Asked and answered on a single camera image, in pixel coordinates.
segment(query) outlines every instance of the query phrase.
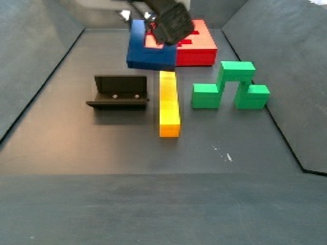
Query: toy block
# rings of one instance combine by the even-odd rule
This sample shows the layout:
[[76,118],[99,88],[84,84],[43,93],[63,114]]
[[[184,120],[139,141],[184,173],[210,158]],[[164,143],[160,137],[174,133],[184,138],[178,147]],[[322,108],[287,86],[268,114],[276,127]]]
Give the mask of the toy block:
[[180,113],[178,99],[176,75],[160,71],[160,137],[180,135]]
[[223,61],[220,66],[218,82],[242,81],[252,82],[255,67],[247,61]]
[[220,92],[216,84],[194,84],[192,108],[214,109],[220,106]]
[[251,85],[247,92],[247,99],[263,99],[270,98],[271,92],[266,85]]
[[146,107],[148,101],[147,77],[136,75],[95,76],[97,95],[87,101],[93,108]]
[[176,45],[146,47],[148,35],[143,20],[133,20],[131,27],[127,63],[129,68],[174,71],[176,64]]
[[263,109],[268,98],[270,90],[266,85],[251,85],[248,90],[238,89],[235,106],[238,109]]
[[194,20],[194,32],[178,44],[176,66],[211,66],[218,51],[204,20]]
[[163,49],[164,45],[158,44],[155,36],[151,33],[147,33],[144,47],[150,49]]

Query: gray floor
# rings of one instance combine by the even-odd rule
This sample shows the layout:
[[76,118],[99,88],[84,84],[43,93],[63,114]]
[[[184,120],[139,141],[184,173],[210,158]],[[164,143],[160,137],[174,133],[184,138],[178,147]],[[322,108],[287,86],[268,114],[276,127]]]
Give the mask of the gray floor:
[[0,178],[0,243],[326,245],[327,182],[246,174]]
[[[179,68],[183,133],[160,139],[158,73],[127,70],[127,44],[127,30],[84,33],[0,145],[0,244],[326,245],[326,178],[300,172],[267,111],[234,108],[236,84],[219,111],[192,111],[219,65]],[[147,110],[93,111],[96,74],[146,74]]]
[[[219,60],[236,57],[222,31]],[[127,68],[127,30],[87,31],[1,145],[7,174],[298,173],[266,110],[240,111],[228,84],[220,110],[192,110],[195,82],[215,82],[215,67],[176,71],[182,137],[159,137],[159,73]],[[93,75],[148,76],[146,111],[95,111]]]

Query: gray wall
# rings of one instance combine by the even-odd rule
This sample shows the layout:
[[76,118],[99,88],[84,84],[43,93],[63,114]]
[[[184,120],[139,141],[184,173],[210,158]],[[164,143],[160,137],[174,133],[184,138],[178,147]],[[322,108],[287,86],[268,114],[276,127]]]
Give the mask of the gray wall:
[[[128,28],[116,11],[129,10],[139,17],[125,0],[56,0],[79,22],[89,29]],[[190,7],[191,0],[179,0]],[[136,3],[143,11],[150,11],[144,3]]]
[[204,19],[210,28],[220,29],[247,2],[248,0],[192,0],[191,14],[194,18]]
[[0,140],[83,26],[51,0],[0,0]]
[[327,172],[327,11],[308,0],[251,0],[223,27],[303,168]]

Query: long yellow block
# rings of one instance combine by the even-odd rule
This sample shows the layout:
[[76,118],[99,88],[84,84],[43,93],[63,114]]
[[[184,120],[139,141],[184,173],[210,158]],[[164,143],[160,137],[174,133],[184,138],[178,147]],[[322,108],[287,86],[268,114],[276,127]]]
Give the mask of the long yellow block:
[[160,137],[180,135],[180,114],[176,75],[160,71]]

